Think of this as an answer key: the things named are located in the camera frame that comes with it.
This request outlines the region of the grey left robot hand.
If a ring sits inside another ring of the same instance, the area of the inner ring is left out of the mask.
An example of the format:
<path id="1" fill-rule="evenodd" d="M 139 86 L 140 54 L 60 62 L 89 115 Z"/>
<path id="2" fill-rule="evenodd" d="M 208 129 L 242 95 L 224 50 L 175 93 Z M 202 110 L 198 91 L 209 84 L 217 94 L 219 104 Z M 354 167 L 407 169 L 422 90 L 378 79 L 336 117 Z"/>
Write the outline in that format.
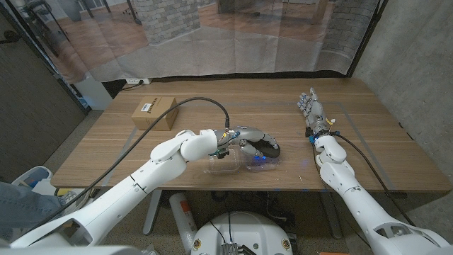
<path id="1" fill-rule="evenodd" d="M 229 147 L 238 145 L 240 150 L 256 159 L 278 158 L 280 146 L 276 139 L 255 127 L 237 126 L 234 129 L 215 130 L 217 150 L 212 153 L 218 159 L 229 154 Z"/>

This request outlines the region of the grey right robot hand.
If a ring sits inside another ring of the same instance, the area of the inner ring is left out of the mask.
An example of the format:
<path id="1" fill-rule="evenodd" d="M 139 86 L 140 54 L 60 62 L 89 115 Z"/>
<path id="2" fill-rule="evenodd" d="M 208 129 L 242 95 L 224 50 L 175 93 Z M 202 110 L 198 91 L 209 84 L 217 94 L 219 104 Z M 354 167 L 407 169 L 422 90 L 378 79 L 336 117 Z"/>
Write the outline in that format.
<path id="1" fill-rule="evenodd" d="M 310 88 L 309 92 L 309 95 L 302 93 L 299 96 L 297 106 L 306 119 L 306 137 L 312 137 L 315 140 L 323 135 L 329 135 L 336 119 L 327 118 L 313 87 Z"/>

